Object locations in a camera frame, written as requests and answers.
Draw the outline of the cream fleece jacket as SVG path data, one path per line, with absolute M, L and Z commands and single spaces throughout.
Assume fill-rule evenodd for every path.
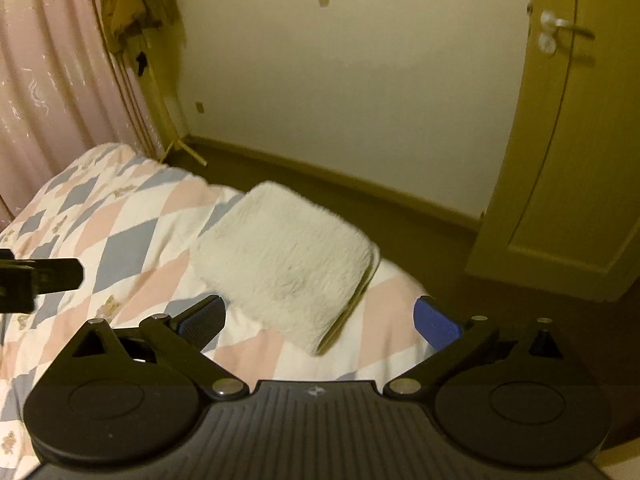
M 311 356 L 333 344 L 380 265 L 338 214 L 276 182 L 254 186 L 190 250 L 228 305 Z

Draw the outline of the brown hanging clothes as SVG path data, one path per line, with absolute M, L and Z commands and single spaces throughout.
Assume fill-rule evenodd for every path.
M 100 0 L 103 36 L 108 52 L 120 55 L 143 31 L 178 20 L 176 0 Z

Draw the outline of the pink blue checkered quilt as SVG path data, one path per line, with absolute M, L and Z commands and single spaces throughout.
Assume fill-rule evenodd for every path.
M 110 143 L 74 160 L 3 227 L 1 244 L 15 257 L 76 258 L 85 270 L 80 288 L 39 297 L 31 314 L 2 316 L 3 478 L 24 478 L 38 464 L 23 406 L 76 330 L 89 318 L 135 326 L 205 298 L 207 287 L 190 266 L 190 247 L 240 197 L 233 188 Z M 384 385 L 432 353 L 413 324 L 422 294 L 414 278 L 382 261 L 322 356 L 310 356 L 238 311 L 204 352 L 249 385 L 261 379 L 372 379 Z

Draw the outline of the pink curtain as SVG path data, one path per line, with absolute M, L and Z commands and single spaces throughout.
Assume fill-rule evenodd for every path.
M 99 0 L 1 0 L 1 223 L 111 142 L 163 151 L 134 66 L 105 47 Z

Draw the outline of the yellow wooden door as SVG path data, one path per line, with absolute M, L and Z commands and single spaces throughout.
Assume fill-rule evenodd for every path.
M 587 27 L 537 46 L 540 14 Z M 639 276 L 639 0 L 530 0 L 518 106 L 466 272 L 589 301 Z

